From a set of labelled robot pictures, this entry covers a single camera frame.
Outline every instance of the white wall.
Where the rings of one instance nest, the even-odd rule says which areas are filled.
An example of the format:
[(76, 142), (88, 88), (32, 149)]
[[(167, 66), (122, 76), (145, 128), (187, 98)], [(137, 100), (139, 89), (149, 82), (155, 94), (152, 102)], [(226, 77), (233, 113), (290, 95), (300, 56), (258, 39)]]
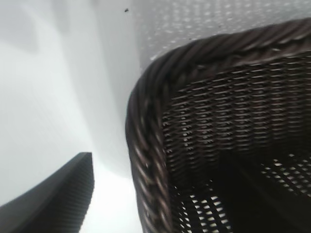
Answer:
[(81, 232), (140, 232), (123, 130), (139, 76), (130, 7), (0, 0), (0, 205), (92, 151), (95, 190)]

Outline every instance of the perforated white surface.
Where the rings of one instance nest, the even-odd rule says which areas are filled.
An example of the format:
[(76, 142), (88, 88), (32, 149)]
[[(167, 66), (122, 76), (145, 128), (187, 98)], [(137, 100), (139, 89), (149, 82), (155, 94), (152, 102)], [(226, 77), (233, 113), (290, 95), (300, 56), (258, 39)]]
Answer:
[(311, 0), (133, 0), (141, 68), (191, 40), (310, 17)]

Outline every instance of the wicker basket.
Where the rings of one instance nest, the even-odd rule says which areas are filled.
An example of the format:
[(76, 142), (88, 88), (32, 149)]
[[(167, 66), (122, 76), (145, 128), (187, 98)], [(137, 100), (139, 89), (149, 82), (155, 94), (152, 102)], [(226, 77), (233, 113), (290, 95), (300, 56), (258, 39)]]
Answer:
[(311, 19), (160, 57), (126, 136), (145, 233), (311, 232)]
[(20, 197), (0, 207), (1, 233), (78, 233), (94, 189), (91, 153), (79, 153)]

